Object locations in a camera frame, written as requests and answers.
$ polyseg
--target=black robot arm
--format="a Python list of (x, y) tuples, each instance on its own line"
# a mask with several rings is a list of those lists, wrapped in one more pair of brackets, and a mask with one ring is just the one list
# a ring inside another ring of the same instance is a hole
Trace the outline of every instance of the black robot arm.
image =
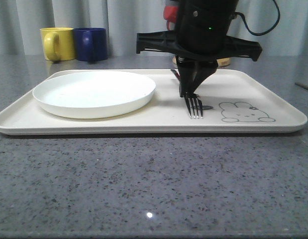
[(176, 55), (180, 96), (193, 93), (216, 72), (217, 59), (249, 57), (257, 61), (258, 42), (227, 36), (238, 0), (179, 0), (175, 30), (138, 33), (136, 53), (162, 51)]

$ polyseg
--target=white curtain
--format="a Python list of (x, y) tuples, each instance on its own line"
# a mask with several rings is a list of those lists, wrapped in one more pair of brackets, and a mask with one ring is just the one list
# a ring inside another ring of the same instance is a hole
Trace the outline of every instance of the white curtain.
[[(255, 37), (238, 17), (229, 35), (259, 41), (265, 55), (308, 55), (308, 0), (277, 0), (281, 21), (271, 33)], [(103, 27), (109, 54), (133, 55), (137, 32), (166, 30), (165, 0), (0, 0), (0, 54), (41, 55), (43, 27)], [(240, 0), (253, 31), (264, 31), (277, 17), (271, 0)], [(146, 52), (145, 55), (162, 53)]]

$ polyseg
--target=fork tines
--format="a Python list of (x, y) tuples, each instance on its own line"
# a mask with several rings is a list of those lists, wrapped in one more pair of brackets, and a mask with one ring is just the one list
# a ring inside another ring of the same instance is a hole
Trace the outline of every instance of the fork tines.
[(189, 112), (189, 117), (192, 119), (199, 119), (204, 117), (203, 103), (199, 99), (199, 95), (194, 93), (186, 93), (184, 95), (186, 106)]

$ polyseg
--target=granite countertop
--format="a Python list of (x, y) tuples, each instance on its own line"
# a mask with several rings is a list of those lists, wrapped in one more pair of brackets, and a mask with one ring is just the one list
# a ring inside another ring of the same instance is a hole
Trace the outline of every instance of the granite countertop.
[[(308, 57), (231, 59), (308, 117)], [(0, 111), (69, 69), (170, 69), (171, 56), (52, 64), (0, 55)], [(7, 136), (2, 238), (308, 238), (308, 123), (288, 134)]]

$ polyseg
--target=plate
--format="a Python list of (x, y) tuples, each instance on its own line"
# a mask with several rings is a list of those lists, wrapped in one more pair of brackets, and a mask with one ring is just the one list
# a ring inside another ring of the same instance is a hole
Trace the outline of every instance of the plate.
[(47, 112), (75, 119), (118, 116), (147, 104), (155, 82), (144, 75), (122, 71), (89, 71), (44, 81), (32, 95)]

